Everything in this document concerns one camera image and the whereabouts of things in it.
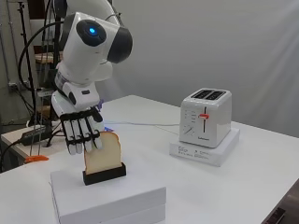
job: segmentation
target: toaster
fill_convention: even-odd
[[[217,147],[231,131],[232,94],[229,91],[201,89],[181,104],[179,141]]]

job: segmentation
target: white box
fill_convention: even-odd
[[[165,219],[166,187],[151,175],[132,171],[90,186],[78,169],[53,172],[50,178],[60,224],[153,224]]]
[[[239,141],[240,130],[234,129],[226,135],[216,148],[202,147],[189,143],[170,143],[170,155],[179,156],[194,161],[200,161],[214,166],[221,166]]]

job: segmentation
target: white robot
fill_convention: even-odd
[[[71,155],[101,150],[103,119],[94,82],[112,75],[112,64],[131,53],[133,40],[107,0],[54,0],[57,15],[64,18],[61,45],[64,58],[57,65],[57,91],[51,102],[60,117]]]

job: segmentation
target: bread slice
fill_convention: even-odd
[[[84,150],[86,175],[121,167],[121,144],[115,133],[100,132],[102,149]]]

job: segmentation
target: robot finger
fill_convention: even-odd
[[[84,136],[84,137],[89,137],[89,136],[91,135],[91,133],[89,132],[89,130],[88,130],[88,128],[87,128],[85,119],[80,119],[80,120],[79,120],[79,125],[80,125],[80,127],[81,127],[83,136]],[[85,142],[85,143],[84,143],[84,146],[85,146],[85,150],[86,150],[87,152],[92,151],[92,149],[93,149],[93,146],[92,146],[92,140],[91,140],[91,141],[87,141],[87,142]]]
[[[94,128],[94,127],[96,127],[96,122],[94,121],[93,117],[87,117],[87,120],[90,124],[90,128],[91,128],[93,134],[99,133],[99,130]],[[101,141],[100,137],[94,138],[93,142],[98,149],[102,149],[103,146],[102,146],[102,141]]]
[[[78,126],[78,122],[76,120],[72,121],[72,127],[73,127],[73,132],[74,132],[74,136],[76,140],[80,140],[81,139],[81,133],[80,133],[80,129]],[[82,143],[77,143],[76,144],[76,152],[78,154],[81,154],[83,151],[83,147],[82,147]]]
[[[74,133],[70,121],[64,121],[64,129],[65,129],[64,135],[66,136],[67,140],[68,141],[74,140]],[[68,145],[68,152],[72,156],[76,155],[76,145],[72,145],[72,144]]]

